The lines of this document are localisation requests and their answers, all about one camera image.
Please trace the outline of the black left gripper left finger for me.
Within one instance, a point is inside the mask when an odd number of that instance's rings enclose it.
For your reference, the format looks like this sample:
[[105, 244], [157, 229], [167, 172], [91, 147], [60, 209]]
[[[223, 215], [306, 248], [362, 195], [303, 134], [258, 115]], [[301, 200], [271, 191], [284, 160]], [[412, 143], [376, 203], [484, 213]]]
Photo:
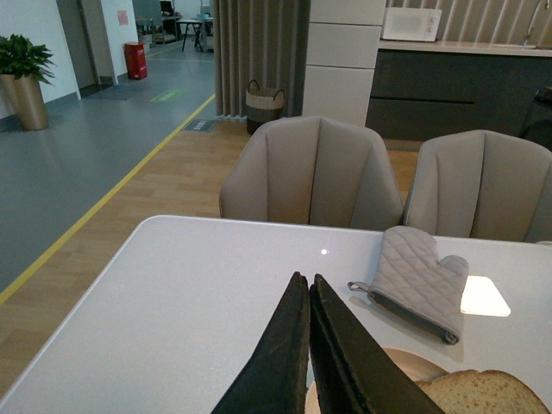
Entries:
[[308, 282], [295, 272], [250, 359], [215, 413], [303, 413], [309, 360]]

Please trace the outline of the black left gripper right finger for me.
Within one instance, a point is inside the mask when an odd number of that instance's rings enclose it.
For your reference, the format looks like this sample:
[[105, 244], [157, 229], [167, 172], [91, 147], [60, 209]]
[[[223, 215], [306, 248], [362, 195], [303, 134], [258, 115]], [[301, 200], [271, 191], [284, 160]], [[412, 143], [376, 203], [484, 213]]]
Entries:
[[310, 288], [310, 355], [322, 413], [441, 413], [320, 274]]

